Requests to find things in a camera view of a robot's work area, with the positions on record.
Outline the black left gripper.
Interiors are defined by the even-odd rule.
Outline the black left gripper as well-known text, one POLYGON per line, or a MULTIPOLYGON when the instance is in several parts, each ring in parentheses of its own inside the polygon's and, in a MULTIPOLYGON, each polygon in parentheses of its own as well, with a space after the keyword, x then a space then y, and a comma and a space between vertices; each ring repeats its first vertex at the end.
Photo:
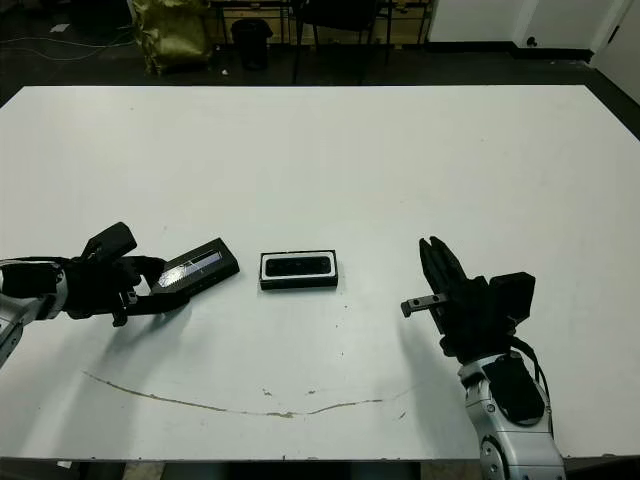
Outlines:
POLYGON ((73 319, 111 314, 113 326, 124 326, 128 317, 164 314, 189 303, 179 292, 138 296, 129 293, 145 280, 150 288, 164 272, 166 261, 158 257, 127 256, 113 263, 92 263, 73 258, 64 264, 67 299, 64 312, 73 319))

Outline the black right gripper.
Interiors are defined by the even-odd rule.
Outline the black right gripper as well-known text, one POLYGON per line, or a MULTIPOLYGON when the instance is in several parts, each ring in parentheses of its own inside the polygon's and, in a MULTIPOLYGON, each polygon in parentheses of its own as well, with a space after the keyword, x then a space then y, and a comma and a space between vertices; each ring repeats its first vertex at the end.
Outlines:
POLYGON ((439 238, 420 239, 419 254, 433 294, 403 301, 404 317, 428 310, 444 355, 459 363, 506 353, 509 327, 489 282, 482 276, 468 280, 459 259, 439 238))

